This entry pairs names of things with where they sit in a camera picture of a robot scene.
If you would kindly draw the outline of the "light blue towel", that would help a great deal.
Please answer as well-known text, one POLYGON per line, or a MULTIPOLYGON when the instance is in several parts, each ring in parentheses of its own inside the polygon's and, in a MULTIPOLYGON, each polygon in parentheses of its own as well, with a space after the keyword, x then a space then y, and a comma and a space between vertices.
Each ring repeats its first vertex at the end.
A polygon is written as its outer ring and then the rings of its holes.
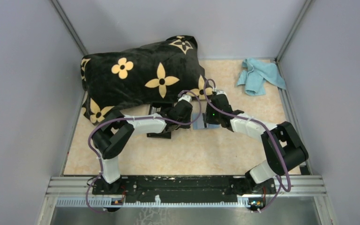
POLYGON ((264 84, 269 82, 277 88, 286 90, 286 83, 274 63, 262 62, 254 58, 247 58, 242 62, 243 70, 239 73, 236 86, 243 85, 244 92, 249 96, 263 96, 266 94, 264 84))

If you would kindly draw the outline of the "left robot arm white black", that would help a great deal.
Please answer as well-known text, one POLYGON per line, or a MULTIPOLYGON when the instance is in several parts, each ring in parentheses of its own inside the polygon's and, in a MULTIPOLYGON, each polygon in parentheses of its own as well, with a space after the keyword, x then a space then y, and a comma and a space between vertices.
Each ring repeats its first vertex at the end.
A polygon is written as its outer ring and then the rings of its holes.
POLYGON ((119 154, 135 135, 157 134, 164 138, 179 128, 189 128, 192 98, 183 94, 175 105, 146 116, 109 113, 89 135, 88 145, 97 154, 100 172, 90 184, 95 195, 118 194, 122 187, 119 154))

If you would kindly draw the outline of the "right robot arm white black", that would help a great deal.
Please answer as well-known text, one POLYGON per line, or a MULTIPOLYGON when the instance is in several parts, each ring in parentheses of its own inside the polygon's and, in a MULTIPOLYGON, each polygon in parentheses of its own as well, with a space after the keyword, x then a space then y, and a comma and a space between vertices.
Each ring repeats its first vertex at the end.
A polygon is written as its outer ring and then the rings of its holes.
POLYGON ((285 176, 290 182, 289 171, 305 162, 309 155, 290 122, 274 124, 254 119, 241 110, 233 110, 227 95, 219 90, 213 93, 206 108, 209 124, 221 125, 234 133, 247 135, 260 141, 266 159, 245 174, 245 187, 258 193, 267 180, 285 176))

